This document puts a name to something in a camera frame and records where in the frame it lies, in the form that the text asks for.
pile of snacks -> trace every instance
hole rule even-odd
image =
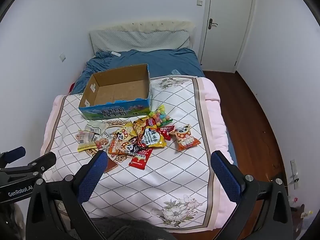
[[[165,126],[172,121],[165,113],[164,105],[161,105],[148,116],[133,123],[127,122],[112,134],[112,141],[105,131],[104,123],[90,121],[85,131],[79,131],[78,151],[106,149],[110,145],[109,154],[133,156],[129,166],[144,170],[153,147],[165,147],[166,140],[170,141],[171,135],[176,136],[179,151],[200,144],[200,141],[191,135],[190,125],[177,129],[174,129],[174,125]]]

bed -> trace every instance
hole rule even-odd
[[[229,201],[214,176],[209,167],[208,156],[212,151],[220,150],[230,163],[233,163],[233,160],[228,152],[228,137],[221,116],[219,95],[214,84],[204,77],[196,54],[191,50],[192,24],[170,21],[132,25],[104,27],[90,32],[95,57],[87,63],[71,95],[56,97],[47,122],[41,155],[52,151],[58,160],[56,167],[46,172],[44,178],[47,181],[60,180],[67,174],[75,173],[79,165],[87,163],[90,159],[89,153],[76,153],[74,147],[77,145],[75,140],[77,129],[83,129],[87,123],[78,112],[77,106],[91,74],[124,65],[148,63],[151,87],[154,90],[152,107],[155,108],[165,102],[175,125],[192,123],[192,133],[199,137],[202,146],[190,148],[188,153],[182,153],[175,149],[175,142],[172,141],[165,152],[160,150],[153,152],[153,158],[150,157],[146,171],[142,172],[136,171],[137,169],[128,170],[129,160],[109,156],[117,166],[103,175],[99,183],[100,188],[96,189],[97,192],[92,195],[88,203],[84,203],[84,208],[92,219],[104,216],[141,219],[170,232],[188,233],[221,228],[236,204]],[[116,51],[121,56],[115,56],[111,51]],[[126,121],[127,119],[123,118],[106,120],[114,127]],[[167,160],[165,155],[175,158]],[[184,159],[179,163],[175,162],[179,158]],[[172,167],[170,171],[166,168],[168,165]],[[179,168],[180,172],[174,173],[175,168]],[[124,176],[121,177],[121,174],[127,171],[135,178],[123,182],[121,179]],[[117,183],[121,181],[120,185],[112,185],[115,183],[112,179]],[[146,188],[131,193],[137,188],[128,185],[135,181],[143,183]],[[201,189],[197,189],[196,184],[199,183],[204,183]],[[176,191],[162,187],[171,184],[179,185]],[[123,189],[125,196],[122,196],[122,192],[119,193],[118,189]],[[143,196],[137,198],[136,196],[141,193]],[[112,203],[102,205],[103,201]],[[128,201],[130,205],[135,206],[134,210],[125,210],[124,203]],[[59,208],[61,213],[66,215],[62,204]],[[173,218],[172,211],[175,210],[179,215]]]

white wall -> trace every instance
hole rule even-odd
[[[320,27],[303,0],[257,0],[238,72],[278,141],[287,179],[295,159],[297,205],[320,208]]]
[[[193,50],[198,53],[204,15],[197,0],[84,0],[90,26],[141,20],[188,20],[196,25]]]
[[[93,54],[79,0],[15,0],[0,23],[0,151],[40,156],[54,98],[67,94]],[[59,55],[64,52],[62,63]],[[26,214],[28,201],[21,205]]]

light switch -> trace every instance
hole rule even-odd
[[[66,56],[64,55],[64,53],[61,53],[59,58],[61,59],[61,62],[64,62],[64,60],[66,59]]]

metal bolt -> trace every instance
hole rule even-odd
[[[37,179],[36,184],[37,184],[37,185],[41,185],[42,182],[43,182],[43,179]]]
[[[282,184],[282,180],[278,178],[278,179],[276,179],[276,183],[281,185]]]
[[[72,181],[73,180],[73,175],[67,175],[65,178],[64,178],[66,181]]]
[[[253,176],[251,176],[251,175],[246,175],[246,176],[245,176],[245,179],[246,179],[247,181],[253,181]]]

